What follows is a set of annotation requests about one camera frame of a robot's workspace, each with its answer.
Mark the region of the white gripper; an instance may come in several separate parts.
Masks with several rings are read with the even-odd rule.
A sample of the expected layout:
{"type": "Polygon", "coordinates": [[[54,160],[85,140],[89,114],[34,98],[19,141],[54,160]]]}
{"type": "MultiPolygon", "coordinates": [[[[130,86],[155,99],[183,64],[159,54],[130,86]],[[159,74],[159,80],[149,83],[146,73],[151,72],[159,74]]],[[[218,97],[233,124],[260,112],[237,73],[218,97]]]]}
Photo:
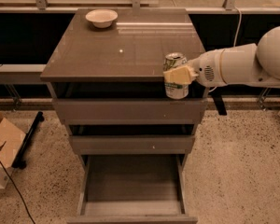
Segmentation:
{"type": "Polygon", "coordinates": [[[163,72],[166,83],[189,85],[193,81],[205,87],[222,87],[225,82],[220,71],[220,60],[223,49],[215,49],[201,54],[198,58],[188,61],[188,65],[163,72]]]}

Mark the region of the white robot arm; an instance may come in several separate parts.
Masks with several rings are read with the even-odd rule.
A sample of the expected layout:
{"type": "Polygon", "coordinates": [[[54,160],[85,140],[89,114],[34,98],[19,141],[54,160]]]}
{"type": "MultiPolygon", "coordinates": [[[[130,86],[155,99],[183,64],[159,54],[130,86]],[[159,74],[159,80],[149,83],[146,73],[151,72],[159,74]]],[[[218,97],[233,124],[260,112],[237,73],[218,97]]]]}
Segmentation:
{"type": "Polygon", "coordinates": [[[258,42],[207,51],[177,68],[163,72],[164,81],[205,87],[247,85],[280,89],[280,26],[258,42]]]}

